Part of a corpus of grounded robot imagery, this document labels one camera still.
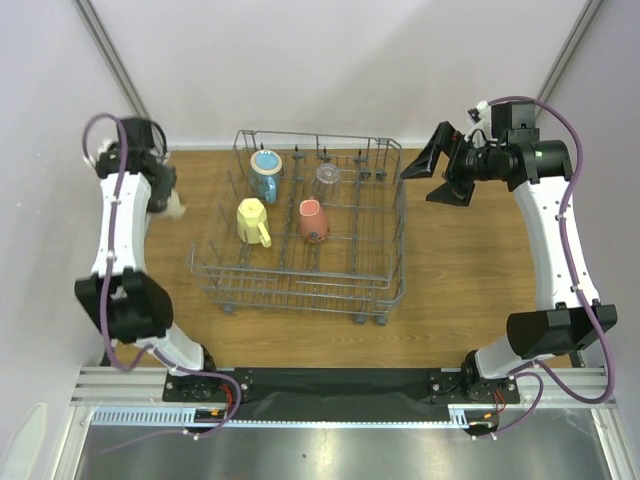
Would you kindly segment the black mounting base plate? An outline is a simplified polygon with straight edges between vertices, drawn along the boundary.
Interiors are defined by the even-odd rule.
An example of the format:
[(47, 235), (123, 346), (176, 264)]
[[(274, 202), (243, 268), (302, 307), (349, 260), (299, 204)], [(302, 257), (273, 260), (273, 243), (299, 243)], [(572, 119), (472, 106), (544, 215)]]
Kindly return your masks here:
[(242, 368), (226, 373), (241, 389), (236, 420), (427, 422), (453, 404), (487, 411), (518, 404), (513, 381), (468, 380), (457, 369)]

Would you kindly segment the beige steel-lined tumbler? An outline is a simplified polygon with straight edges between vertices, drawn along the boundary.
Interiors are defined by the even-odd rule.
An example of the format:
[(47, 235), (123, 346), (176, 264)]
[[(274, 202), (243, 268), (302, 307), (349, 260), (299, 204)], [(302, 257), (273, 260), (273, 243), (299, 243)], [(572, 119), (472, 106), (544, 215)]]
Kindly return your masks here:
[(186, 207), (182, 204), (178, 192), (173, 190), (167, 200), (165, 209), (160, 212), (158, 216), (160, 218), (177, 220), (184, 215), (185, 211)]

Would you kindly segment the pale yellow mug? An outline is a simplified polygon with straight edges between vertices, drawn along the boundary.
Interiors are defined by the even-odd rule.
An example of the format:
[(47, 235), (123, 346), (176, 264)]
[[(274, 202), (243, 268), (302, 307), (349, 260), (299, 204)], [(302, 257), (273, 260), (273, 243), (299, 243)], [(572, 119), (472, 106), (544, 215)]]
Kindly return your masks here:
[(260, 244), (264, 248), (271, 247), (267, 210), (258, 198), (245, 198), (240, 202), (236, 223), (241, 241), (249, 245)]

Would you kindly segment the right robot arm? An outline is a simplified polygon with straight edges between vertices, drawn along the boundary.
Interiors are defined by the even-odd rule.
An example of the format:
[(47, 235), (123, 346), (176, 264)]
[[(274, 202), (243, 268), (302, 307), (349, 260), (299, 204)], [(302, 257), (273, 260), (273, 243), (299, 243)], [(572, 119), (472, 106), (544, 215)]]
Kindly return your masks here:
[(481, 102), (469, 115), (474, 124), (467, 133), (440, 122), (401, 177), (430, 178), (439, 158), (446, 156), (444, 182), (426, 198), (461, 207), (470, 204), (478, 182), (505, 183), (529, 238), (536, 308), (510, 315), (502, 337), (467, 355), (461, 392), (470, 401), (482, 402), (495, 392), (496, 380), (516, 376), (529, 366), (544, 367), (552, 357), (598, 342), (606, 372), (602, 394), (580, 395), (557, 374), (549, 376), (571, 398), (603, 403), (615, 386), (606, 333), (617, 323), (617, 310), (602, 302), (582, 251), (573, 199), (583, 165), (579, 136), (557, 110), (525, 96)]

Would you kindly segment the clear glass cup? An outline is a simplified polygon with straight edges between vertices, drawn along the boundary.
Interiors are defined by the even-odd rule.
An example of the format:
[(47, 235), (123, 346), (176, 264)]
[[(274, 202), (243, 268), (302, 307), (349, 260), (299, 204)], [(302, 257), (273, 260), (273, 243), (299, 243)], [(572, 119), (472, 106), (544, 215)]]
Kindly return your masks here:
[(312, 196), (321, 204), (331, 201), (339, 189), (341, 181), (341, 169), (333, 163), (323, 163), (316, 169), (312, 179)]

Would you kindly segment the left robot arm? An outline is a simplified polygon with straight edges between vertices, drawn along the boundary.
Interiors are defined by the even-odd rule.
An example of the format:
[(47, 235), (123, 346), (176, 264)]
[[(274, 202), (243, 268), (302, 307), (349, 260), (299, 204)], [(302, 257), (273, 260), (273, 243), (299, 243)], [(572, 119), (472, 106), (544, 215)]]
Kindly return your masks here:
[(121, 372), (135, 369), (118, 360), (116, 343), (135, 346), (140, 355), (160, 361), (174, 377), (186, 377), (185, 389), (198, 400), (213, 398), (220, 377), (211, 354), (177, 325), (169, 293), (148, 273), (145, 239), (154, 216), (179, 218), (185, 212), (176, 189), (177, 174), (168, 165), (166, 135), (144, 117), (99, 113), (83, 133), (101, 120), (114, 122), (117, 137), (96, 154), (82, 149), (99, 179), (102, 220), (99, 245), (86, 278), (74, 293), (102, 336), (109, 364)]

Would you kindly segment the white plastic object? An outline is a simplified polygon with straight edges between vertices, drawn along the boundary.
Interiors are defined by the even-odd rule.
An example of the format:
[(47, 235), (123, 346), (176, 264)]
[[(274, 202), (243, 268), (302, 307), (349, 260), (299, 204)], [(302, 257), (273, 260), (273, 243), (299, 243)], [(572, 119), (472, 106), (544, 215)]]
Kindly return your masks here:
[(30, 478), (46, 436), (47, 413), (47, 404), (39, 402), (26, 414), (2, 455), (2, 480)]

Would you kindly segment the blue butterfly mug orange inside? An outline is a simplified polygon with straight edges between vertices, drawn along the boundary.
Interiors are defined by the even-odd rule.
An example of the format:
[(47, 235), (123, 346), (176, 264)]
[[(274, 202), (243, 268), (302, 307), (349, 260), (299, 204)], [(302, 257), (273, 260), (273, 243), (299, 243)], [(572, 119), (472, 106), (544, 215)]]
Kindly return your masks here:
[(256, 197), (273, 204), (277, 200), (283, 161), (272, 150), (258, 150), (252, 154), (249, 182)]

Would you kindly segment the pink patterned mug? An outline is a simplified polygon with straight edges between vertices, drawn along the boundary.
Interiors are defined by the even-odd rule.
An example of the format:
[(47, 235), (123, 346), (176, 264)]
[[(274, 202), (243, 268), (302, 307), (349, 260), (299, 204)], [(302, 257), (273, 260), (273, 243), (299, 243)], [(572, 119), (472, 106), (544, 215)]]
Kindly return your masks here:
[(328, 216), (315, 197), (303, 200), (299, 205), (298, 213), (298, 230), (305, 241), (319, 243), (328, 237), (330, 231)]

